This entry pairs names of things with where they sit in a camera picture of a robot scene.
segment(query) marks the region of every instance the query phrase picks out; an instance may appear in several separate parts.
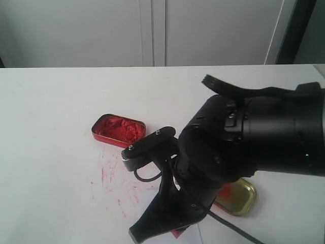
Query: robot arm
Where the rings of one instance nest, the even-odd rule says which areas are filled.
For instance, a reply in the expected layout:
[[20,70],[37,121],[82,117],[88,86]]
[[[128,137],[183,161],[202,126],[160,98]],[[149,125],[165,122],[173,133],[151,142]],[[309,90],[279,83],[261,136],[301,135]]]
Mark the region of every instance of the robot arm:
[[218,94],[178,140],[174,128],[164,127],[122,152],[136,176],[150,162],[161,170],[158,194],[129,230],[135,243],[199,222],[224,184],[257,170],[325,176],[325,91],[319,83],[251,90],[207,75],[203,84]]

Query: white cabinet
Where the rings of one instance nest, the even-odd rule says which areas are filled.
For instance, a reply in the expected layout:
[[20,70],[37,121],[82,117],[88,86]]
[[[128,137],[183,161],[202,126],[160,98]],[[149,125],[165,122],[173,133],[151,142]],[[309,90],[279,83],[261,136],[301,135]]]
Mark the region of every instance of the white cabinet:
[[168,66],[264,64],[277,24],[287,24],[278,23],[283,0],[166,1]]
[[272,64],[295,0],[0,0],[7,67]]
[[0,0],[9,67],[142,66],[135,0]]

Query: white table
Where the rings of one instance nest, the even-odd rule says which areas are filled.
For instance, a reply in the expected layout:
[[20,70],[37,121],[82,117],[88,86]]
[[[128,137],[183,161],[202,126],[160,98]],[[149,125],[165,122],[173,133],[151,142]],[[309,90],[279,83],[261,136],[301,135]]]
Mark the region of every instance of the white table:
[[[138,193],[159,181],[137,181],[121,149],[90,128],[113,113],[179,134],[213,95],[201,84],[207,73],[249,88],[325,85],[312,65],[0,69],[0,243],[132,243]],[[325,178],[258,172],[250,181],[250,213],[213,210],[265,244],[323,243]],[[210,217],[200,230],[204,244],[250,243]]]

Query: cable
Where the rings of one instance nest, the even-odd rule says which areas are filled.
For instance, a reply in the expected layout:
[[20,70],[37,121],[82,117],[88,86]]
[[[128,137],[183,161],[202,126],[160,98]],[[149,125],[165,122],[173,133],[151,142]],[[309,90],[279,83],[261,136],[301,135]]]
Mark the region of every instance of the cable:
[[242,229],[238,228],[236,225],[233,225],[232,223],[228,222],[227,220],[219,217],[211,210],[208,211],[208,215],[210,215],[212,218],[214,218],[216,221],[219,221],[220,223],[226,225],[227,227],[231,228],[232,230],[236,231],[238,234],[240,234],[242,237],[246,238],[247,240],[250,240],[252,243],[255,244],[263,244],[260,240],[256,239],[255,237],[251,236],[247,232],[243,231]]
[[134,171],[134,176],[137,178],[137,180],[142,181],[142,182],[152,182],[152,181],[158,179],[159,177],[161,177],[161,172],[160,172],[158,175],[154,176],[153,178],[144,179],[144,178],[141,178],[141,177],[138,175],[137,170],[138,170],[138,169],[136,169],[136,170]]
[[214,212],[212,212],[209,208],[204,206],[203,204],[200,203],[183,185],[182,185],[182,180],[178,177],[177,172],[174,170],[171,160],[169,160],[170,167],[172,168],[173,175],[180,186],[181,189],[183,189],[199,206],[204,212],[206,212],[208,215],[210,215],[212,218],[214,218],[216,221],[222,223],[223,225],[229,227],[230,229],[236,231],[238,234],[240,234],[242,237],[246,238],[247,240],[251,241],[254,244],[263,244],[260,240],[256,239],[255,237],[251,236],[247,232],[243,231],[242,229],[238,228],[237,226],[233,225],[232,223],[228,222],[227,220],[219,217],[216,215]]

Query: red paste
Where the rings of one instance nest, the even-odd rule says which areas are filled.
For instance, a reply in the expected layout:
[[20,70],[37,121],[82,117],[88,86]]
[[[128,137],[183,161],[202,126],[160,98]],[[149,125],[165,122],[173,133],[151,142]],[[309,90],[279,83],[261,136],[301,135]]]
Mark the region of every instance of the red paste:
[[144,127],[127,118],[110,116],[99,121],[95,133],[115,140],[133,143],[142,138]]

